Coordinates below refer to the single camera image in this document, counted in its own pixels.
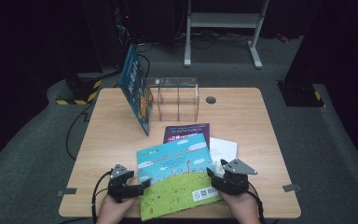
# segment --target white stand leg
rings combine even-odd
[[[248,41],[249,50],[251,51],[256,69],[261,69],[263,67],[260,58],[258,57],[257,50],[255,49],[255,44],[257,43],[258,36],[260,35],[261,26],[263,25],[264,18],[266,17],[266,11],[268,5],[269,5],[269,0],[265,0],[260,12],[260,16],[258,17],[257,20],[257,26],[255,27],[254,38],[252,41]]]
[[[187,7],[187,27],[186,27],[186,47],[185,47],[185,67],[191,66],[191,0],[188,0]]]

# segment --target purple book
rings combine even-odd
[[[178,139],[186,138],[198,133],[203,133],[206,145],[209,147],[210,129],[209,123],[167,126],[165,128],[164,143],[170,143]]]

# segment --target white paper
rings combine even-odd
[[[223,175],[225,170],[220,162],[220,160],[233,161],[237,158],[237,149],[238,144],[235,142],[230,142],[218,138],[210,138],[210,154],[212,158],[212,163],[214,166],[215,173],[218,175]]]

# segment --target dark background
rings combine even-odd
[[[24,124],[45,108],[47,89],[66,78],[57,59],[64,59],[73,74],[103,70],[105,62],[98,51],[103,39],[90,35],[90,14],[84,8],[87,1],[64,2],[54,5],[57,1],[0,0],[0,151]],[[186,21],[180,26],[183,1],[106,2],[120,6],[123,24],[128,25],[135,42],[141,37],[172,43],[174,35],[186,27]],[[193,9],[253,12],[259,10],[260,2],[232,0],[222,5],[217,0],[199,0],[193,1]],[[76,19],[52,22],[49,15],[58,13],[52,13],[53,9]],[[62,25],[73,30],[62,35],[59,32]],[[358,1],[270,1],[260,36],[275,38],[277,34],[288,39],[305,36],[286,79],[324,84],[358,149]],[[88,57],[76,57],[77,50]]]

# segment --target barcode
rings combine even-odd
[[[212,198],[214,196],[218,195],[218,192],[216,189],[209,187],[206,189],[198,189],[193,191],[193,200],[194,202],[204,200],[207,198]]]

